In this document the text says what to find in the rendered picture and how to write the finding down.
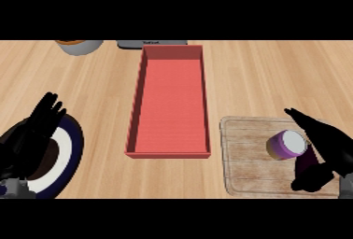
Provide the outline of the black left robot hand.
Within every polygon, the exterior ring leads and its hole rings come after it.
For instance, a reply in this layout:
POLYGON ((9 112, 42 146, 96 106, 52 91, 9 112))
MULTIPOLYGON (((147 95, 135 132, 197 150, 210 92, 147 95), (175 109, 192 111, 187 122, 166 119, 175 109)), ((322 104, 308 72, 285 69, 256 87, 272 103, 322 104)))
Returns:
POLYGON ((0 143, 0 180, 28 178, 42 163, 51 138, 67 109, 57 101, 58 94, 48 92, 5 143, 0 143))

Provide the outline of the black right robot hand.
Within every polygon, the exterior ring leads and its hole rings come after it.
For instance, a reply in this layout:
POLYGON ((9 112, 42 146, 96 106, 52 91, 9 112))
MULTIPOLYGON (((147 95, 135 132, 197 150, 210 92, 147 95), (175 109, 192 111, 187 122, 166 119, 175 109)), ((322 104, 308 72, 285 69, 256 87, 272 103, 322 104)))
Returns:
POLYGON ((296 108, 285 108, 284 111, 303 128, 311 142, 306 153, 296 161, 291 189, 316 192, 334 179, 334 173, 342 177, 353 173, 353 138, 296 108))

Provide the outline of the purple can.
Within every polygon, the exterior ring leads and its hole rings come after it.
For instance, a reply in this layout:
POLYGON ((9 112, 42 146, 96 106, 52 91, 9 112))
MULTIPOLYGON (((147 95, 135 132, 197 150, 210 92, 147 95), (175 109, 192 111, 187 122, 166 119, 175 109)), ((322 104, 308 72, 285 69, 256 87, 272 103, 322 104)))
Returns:
POLYGON ((297 131, 284 130, 268 139, 266 150, 275 160, 293 159, 308 150, 306 139, 297 131))

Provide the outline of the pale wooden cutting board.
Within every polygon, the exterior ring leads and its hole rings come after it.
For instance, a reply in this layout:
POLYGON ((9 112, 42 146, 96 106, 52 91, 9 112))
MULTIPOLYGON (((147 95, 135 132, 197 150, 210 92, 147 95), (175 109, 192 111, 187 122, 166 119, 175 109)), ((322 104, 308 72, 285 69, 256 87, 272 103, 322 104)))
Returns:
POLYGON ((225 188, 235 197, 337 198, 340 176, 318 192, 293 191, 296 160, 275 160, 266 151, 266 141, 283 130, 303 129, 290 118, 223 117, 219 123, 225 188))

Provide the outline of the red cardboard box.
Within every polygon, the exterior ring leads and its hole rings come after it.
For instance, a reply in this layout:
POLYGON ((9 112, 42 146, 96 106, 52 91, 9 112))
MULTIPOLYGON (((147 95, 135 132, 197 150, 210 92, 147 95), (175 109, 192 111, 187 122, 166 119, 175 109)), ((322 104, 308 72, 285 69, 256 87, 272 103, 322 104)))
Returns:
POLYGON ((124 153, 135 159, 212 156, 201 45, 142 49, 124 153))

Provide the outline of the dark blue and white plate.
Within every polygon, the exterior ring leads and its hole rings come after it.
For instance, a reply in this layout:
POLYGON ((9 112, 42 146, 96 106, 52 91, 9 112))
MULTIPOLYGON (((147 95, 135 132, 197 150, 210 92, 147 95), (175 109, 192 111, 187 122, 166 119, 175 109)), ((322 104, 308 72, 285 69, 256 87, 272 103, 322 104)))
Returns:
POLYGON ((28 178, 30 191, 37 199, 54 199, 65 189, 76 173, 85 148, 80 124, 65 115, 52 135, 43 160, 28 178))

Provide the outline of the grey pot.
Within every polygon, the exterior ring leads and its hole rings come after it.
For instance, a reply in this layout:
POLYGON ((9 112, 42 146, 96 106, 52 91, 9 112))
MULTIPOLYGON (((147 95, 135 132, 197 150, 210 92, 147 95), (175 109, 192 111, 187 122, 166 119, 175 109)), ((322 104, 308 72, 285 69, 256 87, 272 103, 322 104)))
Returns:
POLYGON ((57 40, 60 48, 73 56, 91 54, 99 49, 102 43, 102 40, 57 40))

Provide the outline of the dark grey appliance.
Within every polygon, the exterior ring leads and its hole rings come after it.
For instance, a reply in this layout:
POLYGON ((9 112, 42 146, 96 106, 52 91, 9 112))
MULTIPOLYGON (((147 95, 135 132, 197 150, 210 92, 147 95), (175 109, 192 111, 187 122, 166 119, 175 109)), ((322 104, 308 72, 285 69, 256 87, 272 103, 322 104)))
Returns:
POLYGON ((122 49, 142 49, 145 45, 187 45, 187 40, 117 40, 122 49))

